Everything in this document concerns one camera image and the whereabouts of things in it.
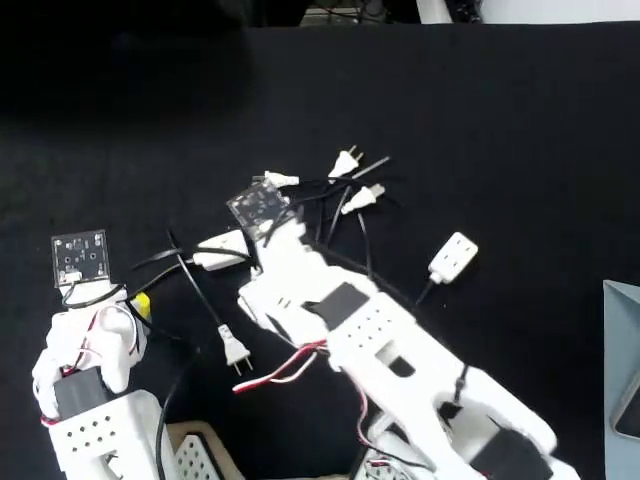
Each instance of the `white plastic bracket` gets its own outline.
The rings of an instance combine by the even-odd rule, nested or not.
[[[220,480],[218,471],[198,435],[187,435],[176,452],[181,480]]]
[[[68,480],[113,480],[106,457],[115,454],[124,478],[156,480],[155,433],[160,405],[138,390],[49,428],[60,470]],[[178,480],[166,428],[162,463],[167,480]]]

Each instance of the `black wire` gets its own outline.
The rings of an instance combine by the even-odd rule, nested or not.
[[[418,298],[413,303],[413,308],[411,309],[412,313],[415,312],[418,309],[418,307],[420,306],[422,301],[427,297],[427,295],[429,294],[431,289],[435,286],[435,284],[436,284],[436,282],[434,282],[431,279],[429,279],[427,281],[427,283],[425,284],[424,288],[422,289],[422,292],[420,292],[420,295],[418,295]]]
[[[180,383],[182,383],[182,380],[184,379],[184,377],[186,377],[189,370],[191,370],[191,368],[195,365],[199,355],[200,350],[197,350],[191,357],[191,360],[189,360],[189,363],[187,363],[180,371],[173,384],[171,385],[171,388],[169,388],[167,398],[165,398],[164,404],[162,405],[162,410],[160,411],[160,419],[158,420],[158,428],[156,430],[156,468],[158,469],[158,477],[160,478],[160,480],[167,480],[167,477],[164,474],[164,467],[162,466],[162,431],[164,429],[165,419],[167,418],[169,404],[175,396]]]
[[[349,257],[345,257],[344,255],[342,255],[342,254],[330,249],[326,245],[323,245],[322,243],[315,242],[311,238],[304,237],[304,240],[308,245],[311,245],[314,249],[316,249],[317,251],[319,251],[323,255],[326,255],[327,257],[332,257],[334,260],[336,260],[336,261],[338,261],[340,263],[343,263],[345,265],[348,265],[349,267],[351,267],[352,269],[354,269],[354,270],[356,270],[356,271],[358,271],[360,273],[364,273],[365,275],[368,273],[367,272],[367,267],[365,265],[362,265],[362,264],[356,262],[355,260],[350,259]],[[403,295],[400,292],[400,290],[398,290],[396,287],[394,287],[392,284],[387,282],[384,278],[382,278],[380,275],[378,275],[375,272],[373,273],[373,280],[378,285],[378,287],[380,287],[386,293],[388,293],[393,298],[395,298],[395,300],[398,303],[400,303],[400,305],[402,305],[402,307],[404,307],[406,310],[410,310],[411,309],[411,305],[413,304],[413,302],[411,302],[411,300],[409,300],[405,295]]]
[[[193,260],[188,259],[188,260],[185,260],[184,263],[186,263],[187,265],[193,265]],[[127,297],[127,300],[133,300],[138,296],[138,294],[151,290],[153,287],[159,284],[162,280],[165,280],[173,273],[176,273],[177,271],[179,271],[181,268],[182,266],[179,263],[176,263],[175,265],[170,266],[166,270],[163,270],[158,275],[156,275],[151,280],[149,280],[147,283],[137,288],[133,293],[129,294],[129,296]]]
[[[171,246],[173,248],[178,248],[178,246],[176,244],[176,238],[173,235],[173,232],[171,231],[171,229],[167,229],[167,236],[169,237],[169,242],[171,242]],[[211,315],[211,318],[213,318],[213,320],[219,326],[223,325],[224,322],[222,321],[222,318],[220,317],[220,315],[218,314],[216,309],[213,308],[213,305],[211,305],[209,300],[207,300],[207,297],[204,295],[204,293],[202,293],[202,289],[200,288],[200,285],[198,285],[198,282],[196,282],[195,278],[193,278],[193,275],[191,275],[191,272],[189,271],[189,268],[187,267],[187,264],[185,263],[184,259],[182,258],[182,255],[180,253],[178,253],[178,254],[176,254],[176,258],[178,259],[178,263],[182,267],[182,270],[184,271],[184,274],[187,276],[187,279],[189,280],[189,283],[191,283],[191,286],[193,287],[193,290],[196,292],[196,294],[198,295],[198,297],[202,301],[202,304],[205,306],[205,308],[207,309],[207,311]]]
[[[331,244],[331,239],[333,238],[333,234],[336,231],[338,220],[340,220],[340,210],[342,209],[343,205],[347,201],[347,197],[349,196],[349,193],[351,193],[351,187],[345,188],[344,193],[342,194],[342,198],[340,199],[340,202],[336,207],[336,211],[333,214],[333,219],[331,220],[331,227],[329,227],[329,233],[327,234],[327,240],[325,242],[327,246]]]
[[[69,287],[69,290],[67,290],[67,293],[65,293],[64,296],[62,297],[62,306],[63,307],[65,307],[65,308],[85,308],[85,307],[90,307],[91,305],[95,305],[96,303],[103,302],[103,301],[107,300],[108,298],[113,297],[116,293],[118,293],[120,290],[122,290],[124,288],[124,284],[118,283],[115,287],[113,287],[111,290],[109,290],[104,295],[100,295],[99,297],[96,297],[94,299],[87,300],[86,302],[69,303],[68,300],[69,300],[69,298],[71,298],[71,295],[73,294],[73,291],[75,290],[76,285],[77,285],[77,283],[72,283],[71,286]]]
[[[331,187],[329,185],[325,185],[324,188],[322,189],[322,193],[328,192],[330,188]],[[318,209],[318,225],[316,227],[316,235],[315,235],[316,242],[319,242],[320,239],[322,238],[322,225],[324,223],[325,202],[326,202],[326,199],[320,200],[320,208]]]
[[[351,182],[353,179],[351,178],[345,178],[345,177],[335,177],[336,180],[344,180],[346,183]],[[357,185],[362,184],[363,182],[360,180],[355,180],[354,181]],[[289,205],[290,208],[286,209],[286,210],[282,210],[278,216],[274,219],[273,223],[271,224],[271,227],[269,227],[269,230],[267,230],[267,233],[264,236],[264,246],[266,247],[269,242],[271,241],[271,237],[273,236],[273,233],[276,231],[276,229],[280,226],[280,222],[282,222],[282,219],[286,216],[286,214],[294,207],[297,207],[299,205],[302,205],[303,203],[307,203],[307,202],[313,202],[316,200],[323,200],[325,198],[329,198],[333,195],[335,195],[336,193],[342,191],[344,187],[342,185],[338,185],[334,188],[331,188],[329,191],[327,192],[323,192],[320,193],[318,195],[313,195],[311,197],[305,197],[305,198],[301,198],[299,200],[294,200],[293,202],[291,202],[291,204]]]
[[[155,255],[152,255],[151,257],[136,263],[133,267],[131,267],[131,270],[138,270],[145,265],[159,262],[160,260],[164,260],[165,258],[177,255],[178,253],[183,253],[183,250],[181,248],[171,248],[169,250],[164,250],[163,252],[156,253]]]
[[[172,340],[174,342],[181,342],[181,343],[186,343],[189,346],[192,346],[187,340],[185,340],[182,337],[179,337],[178,335],[174,335],[173,333],[168,332],[167,330],[165,330],[164,328],[158,326],[155,323],[151,323],[149,320],[147,320],[146,318],[144,318],[140,312],[138,311],[138,309],[131,303],[131,301],[129,300],[125,300],[124,304],[127,306],[127,308],[131,311],[131,314],[136,318],[136,320],[138,320],[142,325],[144,325],[145,327],[147,327],[149,329],[149,331],[154,332],[154,333],[158,333],[160,335],[162,335],[163,337],[168,338],[169,340]]]
[[[365,264],[367,266],[367,277],[373,281],[373,260],[371,258],[371,240],[367,233],[367,226],[364,223],[364,217],[362,212],[358,212],[358,222],[360,223],[360,230],[362,230],[362,236],[364,237],[364,251],[365,251]]]
[[[467,373],[469,373],[469,365],[465,363],[462,367],[462,373],[456,379],[456,391],[453,394],[454,405],[460,405],[460,395],[462,394],[462,390],[467,384]]]

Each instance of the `red and white wire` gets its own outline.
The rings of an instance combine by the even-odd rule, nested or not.
[[[290,383],[297,380],[305,372],[305,370],[311,366],[311,364],[316,358],[318,358],[318,354],[316,352],[313,352],[311,356],[307,359],[307,361],[304,362],[304,364],[298,369],[296,373],[294,373],[293,375],[289,375],[288,377],[285,377],[285,378],[272,378],[271,380],[269,380],[269,382]]]
[[[369,400],[367,399],[367,395],[364,393],[364,390],[362,390],[360,385],[358,385],[353,380],[353,378],[351,378],[351,381],[355,385],[356,390],[358,390],[358,394],[360,395],[360,417],[358,417],[358,423],[356,425],[356,430],[358,432],[358,440],[360,440],[360,443],[362,443],[366,447],[375,448],[374,445],[369,441],[369,439],[366,437],[366,435],[362,431],[362,422],[364,422],[365,418],[367,418],[367,413],[369,413]]]
[[[303,347],[298,349],[293,355],[291,355],[291,357],[289,357],[289,359],[286,362],[284,362],[282,365],[280,365],[277,369],[275,369],[270,374],[265,375],[265,376],[260,377],[260,378],[256,378],[254,380],[249,380],[248,382],[240,383],[240,384],[236,385],[235,387],[233,387],[233,392],[234,393],[246,392],[247,390],[252,390],[252,389],[257,388],[257,387],[259,387],[261,385],[264,385],[265,383],[269,383],[273,379],[277,379],[278,375],[280,375],[286,368],[291,366],[302,355],[304,355],[305,353],[310,352],[310,351],[313,351],[314,354],[315,354],[315,351],[318,350],[319,348],[321,348],[322,346],[324,346],[325,343],[326,343],[325,340],[321,340],[319,342],[314,342],[314,343],[309,343],[307,345],[304,345]],[[274,382],[274,383],[288,383],[290,381],[293,381],[293,380],[297,379],[309,367],[309,365],[311,365],[312,362],[313,362],[313,360],[311,360],[311,359],[307,360],[307,362],[304,365],[302,365],[300,370],[298,370],[296,373],[294,373],[293,375],[291,375],[291,376],[289,376],[287,378],[281,379],[281,380],[285,380],[284,382]]]

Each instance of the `black tablecloth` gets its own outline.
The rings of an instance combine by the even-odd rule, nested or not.
[[[640,27],[263,30],[206,43],[121,39],[5,62],[0,93],[3,478],[58,478],[30,370],[59,310],[49,238],[106,228],[116,279],[233,220],[223,202],[265,169],[318,178],[337,150],[385,154],[390,195],[367,213],[375,268],[415,295],[456,230],[472,268],[434,290],[422,323],[542,415],[558,456],[604,476],[604,278],[640,282]],[[337,249],[361,258],[355,221]],[[201,275],[259,372],[288,356],[235,305],[243,269]],[[213,325],[183,277],[154,320],[200,339]],[[186,354],[153,342],[132,384],[161,400]],[[221,349],[204,355],[170,421],[203,419],[250,478],[345,472],[356,395],[318,363],[289,387],[234,397]]]

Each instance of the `electrical cord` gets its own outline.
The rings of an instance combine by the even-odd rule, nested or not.
[[[191,368],[196,364],[198,357],[200,356],[200,350],[196,350],[193,354],[189,362],[184,366],[184,368],[180,371],[180,373],[176,376],[173,384],[169,388],[169,392],[167,393],[167,397],[164,400],[164,404],[162,405],[162,410],[160,410],[160,419],[158,420],[158,428],[156,430],[156,468],[158,470],[158,477],[160,480],[167,480],[167,477],[164,473],[164,467],[162,466],[162,432],[164,429],[165,419],[167,418],[167,411],[169,410],[169,404],[178,390],[178,387],[182,383],[183,379],[187,376],[187,373]]]
[[[174,335],[173,333],[170,333],[169,331],[165,330],[164,328],[158,326],[156,323],[151,323],[149,320],[144,318],[140,314],[138,309],[133,305],[133,303],[131,303],[130,300],[125,300],[124,304],[131,311],[132,315],[136,318],[136,320],[138,320],[142,325],[147,327],[150,332],[154,332],[154,333],[157,333],[159,335],[162,335],[163,337],[165,337],[165,338],[167,338],[169,340],[172,340],[174,342],[184,343],[184,344],[189,345],[189,347],[193,347],[193,345],[188,340],[186,340],[186,339],[184,339],[184,338],[182,338],[182,337],[180,337],[178,335]]]
[[[330,179],[344,181],[345,183],[354,183],[356,185],[367,185],[367,186],[369,185],[367,182],[363,182],[362,180],[354,180],[352,178],[346,178],[346,177],[332,177]],[[329,197],[332,197],[336,193],[341,192],[343,188],[344,186],[338,185],[336,187],[329,189],[326,192],[323,191],[323,193],[320,193],[318,195],[312,195],[310,197],[300,198],[298,200],[294,200],[293,202],[291,202],[291,204],[289,205],[290,208],[287,210],[282,210],[278,214],[278,216],[274,219],[273,223],[269,227],[269,230],[267,230],[267,233],[264,236],[264,246],[266,247],[269,244],[269,242],[271,241],[271,237],[273,236],[273,233],[280,226],[280,222],[282,222],[282,219],[285,217],[285,215],[290,209],[293,209],[307,202],[327,199]]]
[[[362,230],[362,236],[364,237],[364,249],[365,249],[365,262],[367,267],[367,277],[373,281],[373,260],[371,258],[371,240],[367,233],[367,226],[364,223],[364,217],[362,212],[358,213],[358,222],[360,223],[360,230]]]
[[[111,290],[109,290],[104,295],[100,295],[99,297],[96,297],[96,298],[91,299],[91,300],[87,300],[85,302],[69,303],[69,299],[71,298],[71,295],[73,295],[73,291],[75,290],[76,285],[77,285],[77,282],[72,283],[71,286],[69,287],[69,290],[67,290],[67,293],[65,293],[64,296],[62,297],[62,306],[64,308],[70,308],[71,309],[71,308],[90,307],[92,305],[95,305],[97,303],[103,302],[103,301],[113,297],[116,293],[118,293],[120,290],[122,290],[124,288],[124,284],[123,283],[118,283],[115,287],[113,287]]]
[[[350,268],[352,268],[353,270],[358,271],[360,273],[364,273],[365,275],[368,273],[367,272],[367,267],[365,265],[362,265],[362,264],[356,262],[355,260],[350,259],[349,257],[345,257],[344,255],[342,255],[342,254],[330,249],[326,245],[324,245],[322,243],[317,243],[313,239],[308,238],[308,237],[304,237],[304,241],[308,245],[311,245],[315,250],[319,251],[323,255],[326,255],[327,257],[333,258],[338,263],[342,263],[344,265],[347,265]],[[403,295],[400,292],[400,290],[398,290],[391,283],[386,281],[384,278],[382,278],[380,275],[378,275],[375,272],[373,273],[373,281],[378,285],[378,287],[380,287],[386,293],[388,293],[393,298],[395,298],[395,300],[398,303],[400,303],[400,305],[402,305],[403,308],[405,308],[407,310],[411,309],[411,305],[413,304],[413,302],[411,302],[411,300],[409,300],[405,295]]]
[[[184,263],[186,265],[189,265],[189,266],[194,265],[192,259],[187,259],[187,260],[184,261]],[[165,280],[167,277],[169,277],[172,274],[176,273],[181,268],[182,268],[182,266],[179,263],[176,263],[175,265],[170,266],[166,270],[163,270],[158,275],[156,275],[151,280],[149,280],[147,283],[145,283],[141,287],[137,288],[133,293],[129,294],[129,296],[127,297],[127,301],[133,300],[134,298],[136,298],[142,292],[146,292],[148,290],[151,290],[153,287],[158,285],[161,281]]]
[[[164,260],[165,258],[172,257],[179,253],[183,253],[183,250],[181,248],[171,248],[169,250],[164,250],[134,264],[133,267],[131,267],[131,270],[138,270],[139,268],[142,268],[146,265],[159,262],[160,260]]]
[[[340,198],[340,202],[338,203],[338,206],[336,207],[336,211],[333,214],[333,218],[331,220],[331,227],[329,227],[329,233],[327,234],[327,240],[325,242],[327,245],[331,243],[331,239],[333,238],[333,234],[335,233],[336,227],[338,225],[338,220],[340,220],[340,217],[341,217],[340,210],[346,203],[350,193],[351,193],[351,187],[348,186],[347,188],[345,188],[344,193],[342,194],[342,198]]]
[[[178,245],[176,243],[175,235],[173,234],[173,232],[169,228],[167,229],[167,236],[169,237],[169,242],[171,243],[171,246],[173,248],[178,248]],[[193,290],[196,292],[196,294],[198,295],[198,297],[202,301],[202,304],[205,306],[205,308],[209,312],[209,315],[211,315],[211,318],[213,318],[213,320],[216,322],[216,324],[218,326],[224,325],[224,322],[222,321],[222,318],[220,317],[220,315],[218,314],[216,309],[213,308],[213,305],[211,305],[209,300],[207,300],[207,297],[202,292],[202,289],[200,288],[200,285],[198,285],[198,282],[196,282],[195,278],[193,278],[193,275],[191,275],[191,272],[189,271],[189,268],[187,267],[187,264],[185,263],[184,259],[182,258],[182,254],[180,254],[180,253],[176,254],[176,258],[178,259],[178,263],[180,264],[180,267],[182,267],[182,270],[184,271],[184,274],[187,276],[187,279],[189,280],[189,283],[191,283],[191,286],[193,287]]]
[[[435,285],[436,285],[436,282],[434,282],[433,280],[429,279],[427,281],[424,288],[422,289],[422,292],[420,292],[420,295],[418,295],[418,298],[413,303],[413,308],[411,309],[411,313],[414,313],[418,309],[420,304],[424,301],[424,299],[427,297],[427,295]]]

